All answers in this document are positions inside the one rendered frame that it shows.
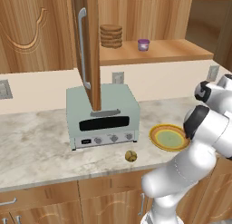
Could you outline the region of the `brown green avocado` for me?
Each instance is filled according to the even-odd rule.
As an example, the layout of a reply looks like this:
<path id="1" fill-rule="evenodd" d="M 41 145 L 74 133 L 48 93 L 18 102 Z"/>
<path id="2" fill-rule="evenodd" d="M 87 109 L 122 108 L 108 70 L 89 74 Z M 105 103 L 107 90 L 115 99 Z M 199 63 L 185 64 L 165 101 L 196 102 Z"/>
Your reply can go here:
<path id="1" fill-rule="evenodd" d="M 137 160 L 137 153 L 135 151 L 126 151 L 125 159 L 129 162 L 134 162 Z"/>

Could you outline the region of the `yellow orange rimmed plate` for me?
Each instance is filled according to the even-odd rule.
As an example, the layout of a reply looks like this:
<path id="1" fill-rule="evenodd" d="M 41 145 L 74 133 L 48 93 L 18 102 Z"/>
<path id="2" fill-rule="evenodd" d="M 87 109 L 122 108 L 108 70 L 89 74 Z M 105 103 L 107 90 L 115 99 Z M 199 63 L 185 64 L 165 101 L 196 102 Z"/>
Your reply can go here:
<path id="1" fill-rule="evenodd" d="M 153 126 L 149 132 L 150 141 L 164 151 L 183 151 L 190 144 L 184 130 L 174 124 L 162 123 Z"/>

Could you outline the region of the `open wooden cabinet door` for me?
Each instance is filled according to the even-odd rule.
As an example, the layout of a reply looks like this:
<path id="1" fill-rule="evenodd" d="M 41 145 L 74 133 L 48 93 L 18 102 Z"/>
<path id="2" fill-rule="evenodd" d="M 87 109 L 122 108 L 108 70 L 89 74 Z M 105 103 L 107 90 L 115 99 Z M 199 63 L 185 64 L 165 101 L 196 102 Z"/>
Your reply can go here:
<path id="1" fill-rule="evenodd" d="M 82 19 L 82 35 L 85 59 L 86 81 L 91 89 L 84 89 L 88 95 L 92 109 L 102 108 L 101 77 L 100 77 L 100 44 L 99 44 L 99 13 L 98 0 L 72 0 L 74 37 L 76 46 L 77 68 L 82 78 L 82 58 L 78 30 L 78 14 L 85 7 L 87 15 Z"/>

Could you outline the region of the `purple jam jar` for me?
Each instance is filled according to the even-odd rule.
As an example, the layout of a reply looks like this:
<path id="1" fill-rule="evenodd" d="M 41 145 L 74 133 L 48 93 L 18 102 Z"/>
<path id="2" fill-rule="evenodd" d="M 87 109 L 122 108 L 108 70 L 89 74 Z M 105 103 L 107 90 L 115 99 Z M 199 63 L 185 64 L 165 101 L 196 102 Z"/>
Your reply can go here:
<path id="1" fill-rule="evenodd" d="M 148 51 L 150 45 L 149 39 L 139 39 L 138 40 L 138 49 L 142 52 Z"/>

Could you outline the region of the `wooden cabinet shelf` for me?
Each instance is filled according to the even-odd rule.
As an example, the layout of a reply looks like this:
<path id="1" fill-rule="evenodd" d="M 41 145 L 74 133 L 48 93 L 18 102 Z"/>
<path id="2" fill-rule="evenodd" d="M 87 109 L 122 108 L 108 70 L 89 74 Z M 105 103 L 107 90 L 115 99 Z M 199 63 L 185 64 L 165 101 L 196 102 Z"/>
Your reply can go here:
<path id="1" fill-rule="evenodd" d="M 213 53 L 185 39 L 151 41 L 149 50 L 141 52 L 136 41 L 123 42 L 121 48 L 100 47 L 100 65 L 163 63 L 211 60 Z"/>

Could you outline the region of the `wooden base cabinet door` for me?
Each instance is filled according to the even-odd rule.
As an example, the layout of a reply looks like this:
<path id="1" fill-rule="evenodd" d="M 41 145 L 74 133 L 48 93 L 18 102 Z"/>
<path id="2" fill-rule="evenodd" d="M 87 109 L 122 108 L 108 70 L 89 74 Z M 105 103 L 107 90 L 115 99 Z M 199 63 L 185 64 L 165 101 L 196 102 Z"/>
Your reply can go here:
<path id="1" fill-rule="evenodd" d="M 82 200 L 83 224 L 140 224 L 148 203 L 145 196 L 139 216 L 141 193 L 142 190 L 131 190 Z"/>
<path id="2" fill-rule="evenodd" d="M 4 224 L 2 218 L 7 218 L 7 224 L 17 224 L 15 216 L 19 215 L 22 224 L 82 224 L 79 201 L 5 212 L 0 214 L 0 224 Z"/>
<path id="3" fill-rule="evenodd" d="M 232 161 L 218 157 L 214 170 L 179 202 L 177 213 L 184 224 L 232 219 Z"/>

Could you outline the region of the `closed wooden cabinet door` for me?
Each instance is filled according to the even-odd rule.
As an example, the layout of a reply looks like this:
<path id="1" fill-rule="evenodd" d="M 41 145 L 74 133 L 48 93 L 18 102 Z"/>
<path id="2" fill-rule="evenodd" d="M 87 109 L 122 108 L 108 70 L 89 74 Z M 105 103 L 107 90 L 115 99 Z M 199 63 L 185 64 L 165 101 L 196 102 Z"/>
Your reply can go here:
<path id="1" fill-rule="evenodd" d="M 75 65 L 72 0 L 0 0 L 0 74 Z"/>

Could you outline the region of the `pale green toaster oven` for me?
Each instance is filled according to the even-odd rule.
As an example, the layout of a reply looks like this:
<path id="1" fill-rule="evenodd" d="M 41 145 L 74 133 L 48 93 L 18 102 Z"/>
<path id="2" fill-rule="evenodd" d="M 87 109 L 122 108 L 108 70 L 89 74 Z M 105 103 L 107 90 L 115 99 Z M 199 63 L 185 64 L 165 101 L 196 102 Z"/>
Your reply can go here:
<path id="1" fill-rule="evenodd" d="M 140 106 L 127 84 L 101 86 L 101 110 L 94 112 L 83 86 L 66 90 L 66 120 L 73 151 L 139 138 Z"/>

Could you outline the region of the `stack of brown wicker plates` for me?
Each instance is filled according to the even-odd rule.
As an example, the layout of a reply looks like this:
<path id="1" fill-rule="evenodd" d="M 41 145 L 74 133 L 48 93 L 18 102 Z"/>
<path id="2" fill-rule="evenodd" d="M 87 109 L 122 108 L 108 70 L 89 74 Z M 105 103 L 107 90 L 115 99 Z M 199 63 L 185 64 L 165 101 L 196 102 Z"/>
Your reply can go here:
<path id="1" fill-rule="evenodd" d="M 100 26 L 101 45 L 107 48 L 122 47 L 122 27 L 115 24 Z"/>

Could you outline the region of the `wooden drawer front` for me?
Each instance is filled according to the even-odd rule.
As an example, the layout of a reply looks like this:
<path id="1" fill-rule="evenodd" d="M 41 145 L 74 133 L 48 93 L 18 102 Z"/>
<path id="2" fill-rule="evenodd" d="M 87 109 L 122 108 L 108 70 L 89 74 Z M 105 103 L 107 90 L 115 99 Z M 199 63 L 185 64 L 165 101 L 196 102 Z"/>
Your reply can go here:
<path id="1" fill-rule="evenodd" d="M 78 199 L 78 187 L 76 181 L 50 184 L 30 189 L 11 190 L 0 192 L 0 202 L 13 200 L 17 202 L 0 207 L 0 211 L 7 209 L 27 209 L 74 201 Z"/>
<path id="2" fill-rule="evenodd" d="M 114 175 L 80 180 L 79 192 L 82 199 L 106 196 L 141 189 L 141 177 L 150 170 L 138 170 Z"/>

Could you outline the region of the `grey wall outlet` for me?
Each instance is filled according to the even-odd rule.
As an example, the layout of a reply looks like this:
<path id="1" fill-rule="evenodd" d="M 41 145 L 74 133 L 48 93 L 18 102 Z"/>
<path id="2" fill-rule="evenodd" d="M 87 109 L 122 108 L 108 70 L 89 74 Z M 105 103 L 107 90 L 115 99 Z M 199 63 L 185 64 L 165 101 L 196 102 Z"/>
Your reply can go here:
<path id="1" fill-rule="evenodd" d="M 208 70 L 207 80 L 209 82 L 214 82 L 217 79 L 218 71 L 219 71 L 218 65 L 210 65 Z"/>
<path id="2" fill-rule="evenodd" d="M 0 100 L 12 99 L 13 95 L 9 82 L 7 80 L 0 80 Z"/>
<path id="3" fill-rule="evenodd" d="M 113 73 L 112 82 L 117 84 L 124 84 L 124 72 Z"/>

